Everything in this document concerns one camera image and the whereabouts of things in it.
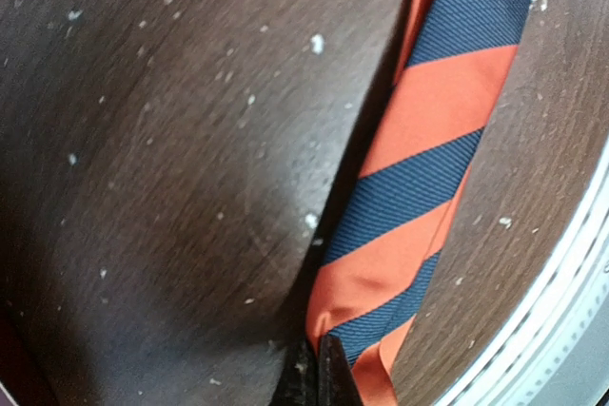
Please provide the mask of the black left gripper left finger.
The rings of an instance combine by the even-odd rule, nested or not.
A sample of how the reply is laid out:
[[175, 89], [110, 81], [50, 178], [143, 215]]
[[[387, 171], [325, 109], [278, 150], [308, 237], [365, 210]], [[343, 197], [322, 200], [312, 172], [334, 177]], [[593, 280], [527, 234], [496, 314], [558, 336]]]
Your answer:
[[273, 393], [273, 405], [314, 406], [318, 404], [318, 361], [306, 338], [286, 352], [284, 368]]

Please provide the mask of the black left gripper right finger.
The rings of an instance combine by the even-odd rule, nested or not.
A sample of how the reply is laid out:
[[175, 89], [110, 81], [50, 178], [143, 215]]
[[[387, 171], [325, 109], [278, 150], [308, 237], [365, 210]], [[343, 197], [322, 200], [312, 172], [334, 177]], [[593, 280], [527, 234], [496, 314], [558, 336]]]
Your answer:
[[321, 338], [317, 398], [322, 406], [363, 406], [342, 343], [332, 335]]

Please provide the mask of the orange navy striped tie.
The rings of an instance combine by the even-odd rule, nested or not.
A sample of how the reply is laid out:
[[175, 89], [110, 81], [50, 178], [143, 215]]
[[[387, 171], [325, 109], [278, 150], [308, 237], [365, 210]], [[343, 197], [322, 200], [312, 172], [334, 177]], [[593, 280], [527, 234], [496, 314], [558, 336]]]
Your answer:
[[422, 305], [531, 0], [410, 0], [392, 92], [324, 253], [305, 322], [338, 337], [363, 405], [397, 401], [391, 371]]

